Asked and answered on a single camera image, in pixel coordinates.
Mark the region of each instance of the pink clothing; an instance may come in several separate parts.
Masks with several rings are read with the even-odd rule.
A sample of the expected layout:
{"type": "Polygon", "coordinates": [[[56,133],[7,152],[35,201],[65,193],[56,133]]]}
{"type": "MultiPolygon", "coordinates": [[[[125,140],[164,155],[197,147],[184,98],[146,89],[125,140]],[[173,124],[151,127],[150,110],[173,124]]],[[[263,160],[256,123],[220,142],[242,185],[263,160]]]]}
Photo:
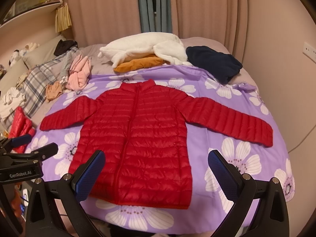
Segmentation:
{"type": "Polygon", "coordinates": [[[86,87],[91,71],[91,61],[87,56],[78,55],[71,64],[69,79],[66,88],[72,91],[80,91],[86,87]]]}

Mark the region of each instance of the metal screw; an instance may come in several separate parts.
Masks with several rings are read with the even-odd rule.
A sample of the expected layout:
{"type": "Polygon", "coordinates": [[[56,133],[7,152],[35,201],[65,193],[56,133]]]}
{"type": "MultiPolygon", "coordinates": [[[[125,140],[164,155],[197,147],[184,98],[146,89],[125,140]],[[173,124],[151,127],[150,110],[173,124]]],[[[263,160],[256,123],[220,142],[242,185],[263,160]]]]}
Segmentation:
{"type": "Polygon", "coordinates": [[[273,177],[273,178],[272,178],[272,182],[274,182],[274,183],[279,183],[280,181],[279,181],[279,179],[278,179],[278,178],[273,177]]]}
{"type": "Polygon", "coordinates": [[[41,183],[42,182],[42,179],[41,178],[37,178],[36,180],[35,180],[35,183],[36,184],[39,184],[39,183],[41,183]]]}
{"type": "Polygon", "coordinates": [[[251,179],[251,176],[249,174],[243,174],[242,175],[242,178],[244,178],[245,180],[250,180],[251,179]]]}
{"type": "Polygon", "coordinates": [[[71,178],[71,174],[64,174],[63,178],[67,181],[71,178]]]}

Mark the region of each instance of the purple blanket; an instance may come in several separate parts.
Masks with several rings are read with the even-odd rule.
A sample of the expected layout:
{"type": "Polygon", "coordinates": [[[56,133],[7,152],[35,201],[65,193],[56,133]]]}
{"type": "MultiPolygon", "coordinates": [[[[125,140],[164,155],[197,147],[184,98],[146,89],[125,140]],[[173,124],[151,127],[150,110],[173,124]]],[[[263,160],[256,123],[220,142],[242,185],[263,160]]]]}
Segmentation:
{"type": "MultiPolygon", "coordinates": [[[[79,96],[96,98],[108,89],[118,88],[122,82],[135,83],[148,79],[155,80],[159,85],[182,90],[193,97],[212,98],[230,108],[265,120],[274,130],[274,145],[265,148],[187,124],[187,147],[193,177],[192,201],[189,209],[118,206],[103,200],[88,198],[81,202],[88,214],[128,229],[154,233],[184,234],[215,230],[233,202],[227,200],[208,167],[207,157],[212,149],[219,150],[240,173],[247,172],[258,180],[270,180],[273,176],[279,178],[286,200],[292,199],[295,183],[285,143],[273,117],[257,95],[255,87],[248,84],[222,86],[203,69],[172,65],[133,71],[119,76],[93,75],[84,90],[63,94],[48,114],[65,108],[79,96]]],[[[45,181],[59,179],[68,172],[77,149],[81,127],[82,125],[75,125],[48,132],[37,129],[32,143],[28,146],[28,152],[51,142],[59,145],[58,154],[43,163],[45,181]]],[[[250,224],[256,205],[257,202],[253,202],[243,226],[250,224]]]]}

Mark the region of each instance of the wall outlet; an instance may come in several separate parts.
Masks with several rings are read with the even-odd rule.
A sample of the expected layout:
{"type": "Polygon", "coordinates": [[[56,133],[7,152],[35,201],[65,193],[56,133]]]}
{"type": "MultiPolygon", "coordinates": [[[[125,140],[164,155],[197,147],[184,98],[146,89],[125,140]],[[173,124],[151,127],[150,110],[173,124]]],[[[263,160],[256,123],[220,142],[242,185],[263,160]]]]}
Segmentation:
{"type": "Polygon", "coordinates": [[[316,49],[310,46],[307,42],[304,43],[303,53],[316,63],[316,49]]]}

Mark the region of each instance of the jacket sleeve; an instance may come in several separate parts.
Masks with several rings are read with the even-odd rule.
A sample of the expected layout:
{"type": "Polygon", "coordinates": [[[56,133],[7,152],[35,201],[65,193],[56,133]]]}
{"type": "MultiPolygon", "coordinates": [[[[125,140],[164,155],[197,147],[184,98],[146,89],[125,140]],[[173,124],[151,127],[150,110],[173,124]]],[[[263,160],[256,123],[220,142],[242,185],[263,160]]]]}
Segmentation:
{"type": "Polygon", "coordinates": [[[69,106],[46,116],[40,124],[40,130],[63,129],[82,122],[98,109],[98,102],[86,96],[75,99],[69,106]]]}
{"type": "Polygon", "coordinates": [[[224,135],[271,147],[272,127],[262,119],[241,113],[206,97],[193,98],[170,89],[170,99],[188,123],[198,123],[224,135]]]}

